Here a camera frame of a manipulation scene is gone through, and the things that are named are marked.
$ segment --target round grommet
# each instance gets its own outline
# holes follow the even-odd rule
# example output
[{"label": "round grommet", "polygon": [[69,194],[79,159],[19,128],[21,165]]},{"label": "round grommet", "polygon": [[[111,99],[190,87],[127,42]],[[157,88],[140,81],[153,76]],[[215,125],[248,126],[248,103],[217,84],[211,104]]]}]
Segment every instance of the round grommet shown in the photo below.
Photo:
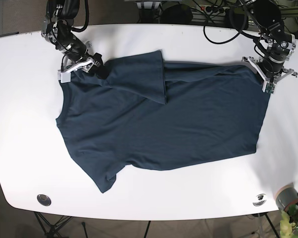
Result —
[{"label": "round grommet", "polygon": [[259,194],[254,199],[253,205],[255,207],[259,207],[259,206],[263,205],[266,202],[266,200],[267,200],[267,196],[265,194]]},{"label": "round grommet", "polygon": [[38,195],[37,199],[38,199],[39,203],[43,206],[50,206],[51,205],[50,198],[48,196],[44,195],[44,194]]}]

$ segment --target cable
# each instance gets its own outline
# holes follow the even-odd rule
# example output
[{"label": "cable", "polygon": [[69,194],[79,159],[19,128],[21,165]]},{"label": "cable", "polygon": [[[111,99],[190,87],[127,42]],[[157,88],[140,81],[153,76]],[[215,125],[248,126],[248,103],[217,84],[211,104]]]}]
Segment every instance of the cable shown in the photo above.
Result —
[{"label": "cable", "polygon": [[61,72],[64,72],[64,58],[66,55],[63,55],[62,62],[61,62]]},{"label": "cable", "polygon": [[[247,12],[246,7],[244,6],[245,4],[242,3],[242,5],[243,5],[243,8],[244,8],[244,13],[245,13],[245,11]],[[234,19],[233,19],[233,9],[230,9],[228,15],[229,15],[229,21],[230,21],[231,25],[233,26],[233,28],[234,28],[236,31],[238,31],[238,29],[237,29],[237,27],[236,27],[236,25],[235,25]],[[242,27],[242,31],[241,31],[241,34],[242,34],[243,36],[245,36],[245,37],[247,37],[247,38],[249,38],[249,39],[259,40],[259,37],[250,35],[250,34],[248,34],[248,33],[245,33],[245,32],[243,32],[243,30],[244,30],[244,27]]]},{"label": "cable", "polygon": [[264,58],[264,56],[262,54],[260,54],[257,50],[256,50],[257,45],[254,46],[254,51],[261,57]]},{"label": "cable", "polygon": [[206,20],[206,24],[203,26],[203,34],[204,34],[205,38],[206,38],[209,42],[211,42],[211,43],[213,43],[213,44],[216,44],[216,45],[222,45],[222,44],[226,44],[226,43],[228,43],[228,42],[231,42],[231,41],[234,40],[236,37],[238,37],[238,36],[241,34],[241,32],[243,31],[243,29],[244,29],[244,27],[245,27],[245,25],[246,25],[246,22],[247,22],[247,15],[246,15],[246,13],[247,13],[247,9],[246,9],[246,6],[245,6],[243,3],[242,3],[242,6],[243,6],[243,8],[244,8],[244,21],[243,21],[243,25],[242,25],[242,27],[240,28],[240,30],[238,31],[238,33],[237,33],[235,36],[233,36],[232,38],[230,38],[230,39],[227,40],[227,41],[222,41],[222,42],[215,42],[215,41],[210,40],[210,39],[208,38],[206,32],[205,32],[206,24],[209,22],[209,18],[210,18],[210,16],[208,16],[208,17],[207,17],[207,20]]},{"label": "cable", "polygon": [[89,7],[88,7],[88,0],[85,0],[85,24],[82,28],[72,27],[72,31],[82,32],[86,30],[86,28],[88,27],[88,24],[89,24]]}]

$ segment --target white table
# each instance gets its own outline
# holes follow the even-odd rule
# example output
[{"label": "white table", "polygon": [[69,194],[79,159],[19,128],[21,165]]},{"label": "white table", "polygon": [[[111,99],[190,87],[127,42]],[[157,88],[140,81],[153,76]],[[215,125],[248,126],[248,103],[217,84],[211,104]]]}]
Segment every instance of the white table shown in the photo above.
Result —
[{"label": "white table", "polygon": [[[207,33],[222,41],[236,31]],[[242,56],[257,57],[251,40],[213,45],[198,26],[89,26],[77,36],[105,61],[156,50],[168,61],[238,64]],[[289,77],[270,99],[256,154],[165,172],[127,166],[102,194],[70,158],[56,126],[61,58],[39,32],[0,39],[0,184],[11,206],[89,218],[186,220],[276,210],[274,192],[290,182],[298,190],[298,78]],[[285,66],[298,72],[298,44]],[[261,193],[268,200],[255,207]],[[38,194],[49,196],[51,206],[42,206]]]}]

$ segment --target flower pot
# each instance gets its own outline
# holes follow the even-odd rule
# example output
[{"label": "flower pot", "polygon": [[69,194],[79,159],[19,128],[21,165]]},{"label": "flower pot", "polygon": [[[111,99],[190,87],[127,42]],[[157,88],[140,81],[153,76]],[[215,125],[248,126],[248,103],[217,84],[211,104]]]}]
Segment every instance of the flower pot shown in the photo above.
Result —
[{"label": "flower pot", "polygon": [[298,192],[291,185],[282,187],[274,197],[276,205],[280,210],[288,212],[289,206],[298,205]]}]

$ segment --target t-shirt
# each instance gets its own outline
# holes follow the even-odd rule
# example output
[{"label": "t-shirt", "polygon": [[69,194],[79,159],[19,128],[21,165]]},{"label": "t-shirt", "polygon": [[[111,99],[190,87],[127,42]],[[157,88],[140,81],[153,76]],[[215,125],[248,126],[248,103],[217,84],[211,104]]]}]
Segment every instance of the t-shirt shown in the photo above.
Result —
[{"label": "t-shirt", "polygon": [[163,62],[160,51],[110,60],[60,84],[57,126],[72,159],[109,190],[126,165],[172,170],[256,152],[269,94],[247,67]]}]

